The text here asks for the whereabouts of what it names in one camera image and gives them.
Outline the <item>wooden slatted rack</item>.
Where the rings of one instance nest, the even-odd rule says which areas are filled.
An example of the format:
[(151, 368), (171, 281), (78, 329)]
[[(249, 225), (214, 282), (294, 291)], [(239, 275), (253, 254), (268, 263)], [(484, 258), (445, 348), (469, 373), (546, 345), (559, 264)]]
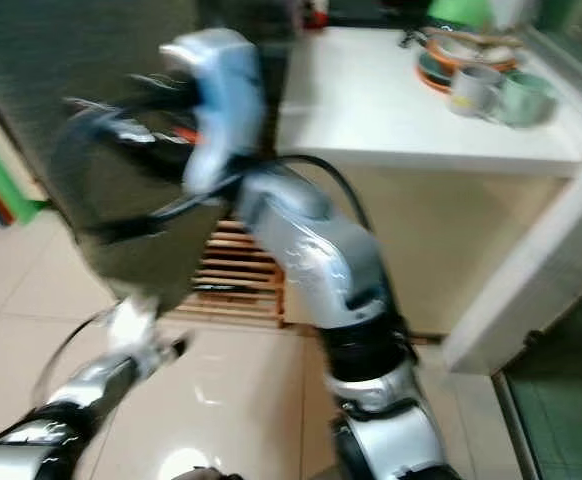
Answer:
[(282, 329), (285, 300), (285, 274), (271, 253), (256, 246), (241, 221), (223, 218), (204, 248), (192, 293), (178, 310), (215, 323)]

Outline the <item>red bottle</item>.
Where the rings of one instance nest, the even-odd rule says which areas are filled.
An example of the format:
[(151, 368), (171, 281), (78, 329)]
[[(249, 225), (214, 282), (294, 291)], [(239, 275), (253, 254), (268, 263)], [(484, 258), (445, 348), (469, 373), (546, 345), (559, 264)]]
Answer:
[(303, 27), (318, 31), (329, 24), (329, 0), (304, 0)]

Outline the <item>white counter cabinet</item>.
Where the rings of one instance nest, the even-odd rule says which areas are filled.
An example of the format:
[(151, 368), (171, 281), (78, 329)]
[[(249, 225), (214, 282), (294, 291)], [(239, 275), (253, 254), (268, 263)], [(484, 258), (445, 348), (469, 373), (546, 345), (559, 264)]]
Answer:
[(456, 372), (492, 374), (582, 298), (582, 174), (350, 166), (402, 314)]

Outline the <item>orange and teal plate stack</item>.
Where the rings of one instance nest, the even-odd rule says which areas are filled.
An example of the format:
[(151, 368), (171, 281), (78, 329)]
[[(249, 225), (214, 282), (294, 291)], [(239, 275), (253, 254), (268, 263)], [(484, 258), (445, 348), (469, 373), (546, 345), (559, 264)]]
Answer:
[(523, 41), (514, 35), (477, 35), (434, 27), (419, 32), (425, 42), (416, 56), (416, 78), (438, 93), (450, 91), (455, 73), (465, 65), (484, 65), (502, 73), (518, 69)]

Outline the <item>white mug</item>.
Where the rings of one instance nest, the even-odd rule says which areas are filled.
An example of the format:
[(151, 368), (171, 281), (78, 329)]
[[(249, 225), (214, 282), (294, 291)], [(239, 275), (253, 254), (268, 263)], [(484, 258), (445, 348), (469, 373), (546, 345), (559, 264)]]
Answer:
[(461, 65), (448, 88), (447, 109), (460, 116), (488, 116), (502, 79), (500, 70), (488, 65)]

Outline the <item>green mug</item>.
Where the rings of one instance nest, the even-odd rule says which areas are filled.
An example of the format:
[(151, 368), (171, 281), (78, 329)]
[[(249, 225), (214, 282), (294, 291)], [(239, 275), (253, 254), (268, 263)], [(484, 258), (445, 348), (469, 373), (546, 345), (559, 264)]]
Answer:
[(493, 119), (509, 127), (532, 127), (546, 119), (552, 104), (553, 86), (548, 79), (515, 70), (503, 77)]

